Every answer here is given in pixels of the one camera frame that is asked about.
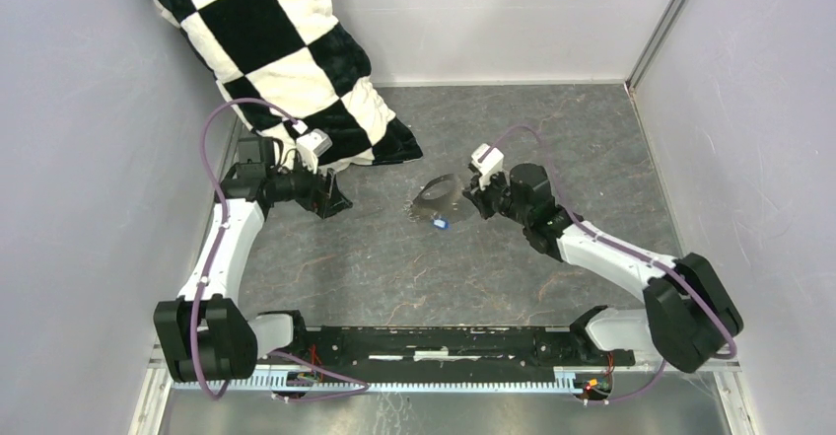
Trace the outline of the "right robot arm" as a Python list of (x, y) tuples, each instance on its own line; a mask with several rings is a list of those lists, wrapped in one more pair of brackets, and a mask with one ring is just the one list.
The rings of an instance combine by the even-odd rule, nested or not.
[(523, 163), (508, 174), (501, 166), (469, 169), (463, 195), (482, 218), (514, 221), (537, 252), (586, 269), (642, 303), (639, 311), (603, 306), (575, 320), (569, 348), (577, 361), (593, 364), (611, 350), (652, 352), (693, 373), (742, 332), (743, 318), (705, 257), (652, 253), (602, 232), (558, 203), (542, 166)]

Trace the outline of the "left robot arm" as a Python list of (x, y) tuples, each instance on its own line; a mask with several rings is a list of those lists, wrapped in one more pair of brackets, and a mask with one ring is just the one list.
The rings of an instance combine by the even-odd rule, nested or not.
[(268, 139), (240, 142), (238, 160), (216, 181), (211, 230), (190, 277), (153, 314), (174, 381), (244, 380), (273, 351), (291, 364), (308, 355), (310, 338), (298, 314), (269, 311), (248, 319), (238, 300), (251, 247), (275, 204), (295, 202), (321, 219), (351, 208), (335, 172), (322, 164), (330, 147), (324, 132), (305, 133), (286, 169), (277, 165), (279, 155)]

